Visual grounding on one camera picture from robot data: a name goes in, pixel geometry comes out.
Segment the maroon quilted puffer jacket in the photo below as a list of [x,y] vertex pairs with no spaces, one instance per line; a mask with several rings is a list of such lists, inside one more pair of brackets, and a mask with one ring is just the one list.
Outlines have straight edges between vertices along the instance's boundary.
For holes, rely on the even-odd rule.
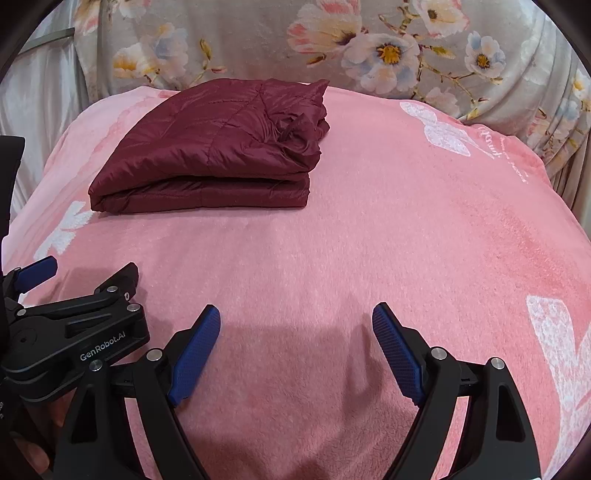
[[172,95],[115,147],[89,186],[92,209],[304,208],[329,132],[328,87],[217,79]]

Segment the pink fleece blanket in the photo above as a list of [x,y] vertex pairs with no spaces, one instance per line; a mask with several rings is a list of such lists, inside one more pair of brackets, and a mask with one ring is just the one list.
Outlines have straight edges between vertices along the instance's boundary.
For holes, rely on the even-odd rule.
[[331,88],[301,210],[111,216],[88,187],[166,98],[141,87],[66,130],[3,243],[7,269],[52,255],[36,305],[127,263],[152,346],[207,304],[221,334],[178,411],[213,479],[380,479],[415,417],[373,334],[387,302],[456,358],[500,357],[551,478],[590,423],[590,242],[519,140],[416,102]]

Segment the grey floral bed sheet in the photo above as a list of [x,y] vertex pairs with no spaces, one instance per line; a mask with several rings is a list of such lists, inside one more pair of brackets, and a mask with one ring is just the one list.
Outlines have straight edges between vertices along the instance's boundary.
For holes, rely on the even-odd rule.
[[517,136],[590,224],[590,73],[531,1],[64,1],[1,83],[1,130],[26,139],[11,213],[90,104],[217,77],[327,79]]

